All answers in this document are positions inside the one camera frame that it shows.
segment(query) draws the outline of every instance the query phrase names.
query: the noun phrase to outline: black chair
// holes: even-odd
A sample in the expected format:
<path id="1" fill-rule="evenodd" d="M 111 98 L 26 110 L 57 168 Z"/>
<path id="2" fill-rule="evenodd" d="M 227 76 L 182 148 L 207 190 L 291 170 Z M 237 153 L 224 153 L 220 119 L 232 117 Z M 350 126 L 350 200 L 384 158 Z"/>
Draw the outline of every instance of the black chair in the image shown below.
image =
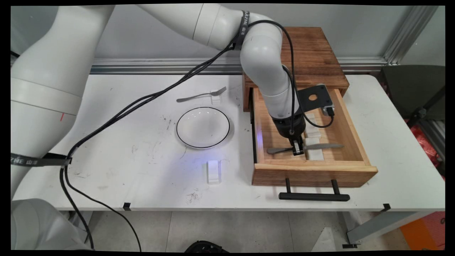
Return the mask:
<path id="1" fill-rule="evenodd" d="M 409 127 L 420 126 L 442 160 L 445 176 L 445 67 L 383 67 L 378 78 Z"/>

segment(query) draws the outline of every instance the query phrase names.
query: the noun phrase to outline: floor tile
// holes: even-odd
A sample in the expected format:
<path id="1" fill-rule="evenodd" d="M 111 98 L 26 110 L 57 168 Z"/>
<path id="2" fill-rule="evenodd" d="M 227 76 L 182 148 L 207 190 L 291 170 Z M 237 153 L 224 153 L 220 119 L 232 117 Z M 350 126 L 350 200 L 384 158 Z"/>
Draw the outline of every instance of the floor tile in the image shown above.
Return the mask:
<path id="1" fill-rule="evenodd" d="M 375 217 L 376 212 L 359 213 L 362 223 Z M 337 251 L 385 251 L 409 250 L 400 229 L 364 241 L 357 249 L 343 249 L 347 244 L 347 227 L 341 212 L 289 212 L 294 250 L 296 252 L 311 251 L 324 227 L 331 227 Z"/>
<path id="2" fill-rule="evenodd" d="M 173 212 L 166 252 L 200 240 L 228 252 L 293 252 L 287 212 Z"/>
<path id="3" fill-rule="evenodd" d="M 337 212 L 289 212 L 289 223 L 296 252 L 311 251 L 324 227 L 332 228 L 337 251 L 348 243 L 343 216 Z"/>
<path id="4" fill-rule="evenodd" d="M 136 230 L 142 251 L 165 251 L 171 220 L 170 211 L 123 211 L 121 213 Z M 128 223 L 112 211 L 93 212 L 89 228 L 97 251 L 139 250 L 136 237 Z"/>

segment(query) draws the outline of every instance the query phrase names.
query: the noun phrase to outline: black handle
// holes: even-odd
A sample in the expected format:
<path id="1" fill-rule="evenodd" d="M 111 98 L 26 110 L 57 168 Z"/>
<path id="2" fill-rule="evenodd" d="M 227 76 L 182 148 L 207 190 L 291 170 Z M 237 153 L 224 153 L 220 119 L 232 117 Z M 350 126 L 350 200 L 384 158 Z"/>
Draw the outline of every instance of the black handle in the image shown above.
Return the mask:
<path id="1" fill-rule="evenodd" d="M 340 194 L 336 179 L 331 180 L 334 194 L 291 193 L 289 178 L 286 178 L 286 193 L 278 194 L 281 200 L 307 200 L 307 201 L 339 201 L 346 202 L 351 199 L 349 195 Z"/>

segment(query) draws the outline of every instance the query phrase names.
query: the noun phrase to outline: black cable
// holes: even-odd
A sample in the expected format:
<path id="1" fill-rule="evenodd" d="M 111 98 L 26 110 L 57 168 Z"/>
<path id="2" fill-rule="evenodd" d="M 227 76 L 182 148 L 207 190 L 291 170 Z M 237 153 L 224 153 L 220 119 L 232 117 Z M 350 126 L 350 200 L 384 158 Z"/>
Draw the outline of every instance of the black cable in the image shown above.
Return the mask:
<path id="1" fill-rule="evenodd" d="M 147 96 L 143 96 L 137 100 L 135 100 L 133 103 L 129 104 L 127 107 L 125 107 L 123 110 L 121 110 L 119 113 L 117 113 L 113 118 L 111 118 L 109 121 L 107 121 L 105 124 L 103 124 L 101 127 L 99 127 L 97 130 L 95 130 L 94 132 L 92 132 L 91 134 L 85 136 L 82 140 L 80 140 L 79 142 L 77 142 L 72 148 L 71 150 L 69 151 L 68 155 L 67 155 L 67 159 L 70 158 L 73 153 L 77 150 L 78 147 L 80 147 L 84 142 L 86 142 L 87 140 L 89 140 L 90 138 L 92 138 L 93 136 L 97 135 L 98 133 L 100 133 L 101 131 L 103 131 L 104 129 L 108 128 L 109 126 L 113 125 L 115 122 L 119 121 L 120 119 L 124 118 L 125 116 L 127 116 L 128 114 L 130 114 L 131 112 L 135 111 L 136 109 L 142 107 L 143 105 L 147 104 L 148 102 L 156 99 L 157 97 L 161 96 L 162 94 L 166 93 L 167 91 L 171 90 L 172 88 L 176 87 L 177 85 L 181 84 L 182 82 L 188 80 L 189 78 L 193 77 L 194 75 L 200 73 L 202 70 L 204 70 L 205 68 L 207 68 L 209 65 L 211 65 L 218 57 L 220 57 L 223 53 L 227 52 L 227 51 L 230 51 L 233 49 L 233 47 L 230 47 L 230 45 L 234 42 L 236 37 L 234 37 L 231 42 L 229 43 L 229 45 L 224 49 L 222 50 L 221 52 L 219 52 L 215 57 L 213 57 L 212 59 L 204 62 L 204 63 L 201 63 L 199 65 L 197 65 L 196 67 L 194 67 L 192 70 L 190 70 L 186 75 L 184 75 L 178 82 L 174 83 L 173 85 L 169 86 L 168 88 L 162 90 L 162 91 L 159 91 L 159 92 L 156 92 L 156 93 L 153 93 L 153 94 L 150 94 L 150 95 L 147 95 Z M 79 191 L 78 189 L 76 189 L 74 186 L 72 186 L 70 184 L 70 181 L 68 179 L 68 167 L 65 166 L 64 168 L 61 168 L 60 169 L 60 184 L 62 186 L 62 189 L 63 189 L 63 192 L 65 193 L 66 197 L 68 198 L 68 200 L 70 201 L 71 205 L 73 206 L 75 212 L 77 213 L 77 215 L 79 216 L 79 218 L 81 219 L 86 231 L 87 231 L 87 237 L 89 238 L 90 240 L 90 246 L 92 249 L 94 249 L 94 244 L 93 244 L 93 238 L 91 236 L 91 232 L 90 232 L 90 229 L 85 221 L 85 219 L 82 217 L 82 214 L 80 213 L 79 209 L 77 208 L 76 204 L 74 203 L 73 199 L 71 198 L 70 194 L 68 193 L 68 190 L 66 189 L 66 186 L 65 186 L 65 182 L 63 180 L 63 174 L 65 175 L 65 180 L 66 180 L 66 183 L 68 184 L 68 186 L 73 189 L 74 191 L 76 191 L 77 193 L 85 196 L 86 198 L 94 201 L 94 202 L 97 202 L 105 207 L 107 207 L 108 209 L 112 210 L 113 212 L 117 213 L 118 215 L 120 215 L 122 218 L 124 218 L 126 220 L 126 222 L 128 223 L 128 225 L 131 227 L 131 229 L 133 230 L 134 232 L 134 235 L 136 236 L 136 239 L 137 239 L 137 243 L 139 245 L 139 251 L 142 251 L 142 248 L 141 248 L 141 243 L 139 241 L 139 238 L 137 236 L 137 233 L 136 231 L 134 230 L 133 226 L 131 225 L 131 223 L 129 222 L 129 220 L 124 216 L 122 215 L 121 213 L 115 211 L 114 209 L 112 209 L 110 206 L 100 202 L 100 201 L 97 201 L 93 198 L 91 198 L 90 196 L 82 193 L 81 191 Z"/>
<path id="2" fill-rule="evenodd" d="M 297 102 L 300 106 L 303 106 L 300 102 L 300 99 L 298 97 L 298 93 L 297 93 L 297 86 L 296 86 L 296 82 L 295 82 L 295 68 L 294 68 L 294 49 L 293 49 L 293 46 L 292 46 L 292 40 L 291 40 L 291 36 L 289 36 L 288 32 L 286 31 L 286 29 L 279 23 L 273 21 L 273 20 L 258 20 L 258 21 L 255 21 L 255 22 L 252 22 L 248 25 L 248 27 L 250 26 L 253 26 L 253 25 L 256 25 L 256 24 L 259 24 L 259 23 L 269 23 L 269 24 L 273 24 L 273 25 L 276 25 L 278 26 L 285 34 L 286 34 L 286 37 L 288 38 L 288 41 L 289 41 L 289 47 L 291 49 L 291 68 L 292 68 L 292 76 L 291 74 L 289 73 L 289 70 L 283 66 L 283 69 L 285 70 L 285 72 L 287 73 L 289 79 L 291 80 L 291 87 L 293 88 L 292 89 L 292 115 L 291 115 L 291 130 L 289 131 L 289 133 L 291 135 L 294 134 L 294 98 L 295 98 L 295 95 L 297 95 Z M 302 111 L 302 114 L 303 114 L 303 117 L 305 118 L 305 120 L 307 120 L 308 123 L 310 123 L 311 125 L 315 126 L 315 127 L 318 127 L 318 128 L 327 128 L 329 127 L 333 121 L 334 121 L 334 117 L 333 115 L 331 115 L 331 120 L 329 122 L 329 124 L 327 125 L 317 125 L 315 123 L 312 123 L 308 117 L 305 115 L 305 112 Z"/>
<path id="3" fill-rule="evenodd" d="M 20 54 L 17 54 L 15 52 L 13 52 L 12 50 L 10 50 L 10 55 L 16 57 L 16 58 L 19 58 Z"/>
<path id="4" fill-rule="evenodd" d="M 248 27 L 251 27 L 251 26 L 254 26 L 256 24 L 259 24 L 259 23 L 269 23 L 269 24 L 273 24 L 277 27 L 279 27 L 285 34 L 286 34 L 286 37 L 288 38 L 288 42 L 289 42 L 289 47 L 291 49 L 291 68 L 292 68 L 292 78 L 289 77 L 291 79 L 291 86 L 292 84 L 295 84 L 295 68 L 294 68 L 294 47 L 292 46 L 292 40 L 291 40 L 291 36 L 289 36 L 288 32 L 286 31 L 286 29 L 281 25 L 279 24 L 278 22 L 275 22 L 273 20 L 258 20 L 258 21 L 255 21 L 255 22 L 252 22 L 250 24 L 248 24 Z M 292 90 L 292 106 L 291 106 L 291 129 L 289 130 L 289 134 L 293 135 L 294 134 L 294 90 Z"/>

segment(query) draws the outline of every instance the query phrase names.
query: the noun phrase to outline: gray wall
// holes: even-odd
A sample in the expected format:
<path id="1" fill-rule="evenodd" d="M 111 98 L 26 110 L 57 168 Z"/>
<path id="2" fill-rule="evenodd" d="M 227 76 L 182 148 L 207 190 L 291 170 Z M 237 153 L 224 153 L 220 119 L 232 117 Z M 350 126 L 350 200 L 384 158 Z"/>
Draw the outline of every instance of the gray wall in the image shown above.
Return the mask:
<path id="1" fill-rule="evenodd" d="M 445 66 L 445 6 L 438 7 L 400 64 Z"/>
<path id="2" fill-rule="evenodd" d="M 409 6 L 373 5 L 222 5 L 267 15 L 283 26 L 320 26 L 337 57 L 382 56 L 410 10 Z M 11 49 L 22 53 L 43 36 L 56 10 L 54 6 L 13 6 Z M 216 53 L 166 28 L 134 5 L 118 5 L 96 49 L 96 58 L 204 58 Z M 238 56 L 238 52 L 228 56 Z"/>

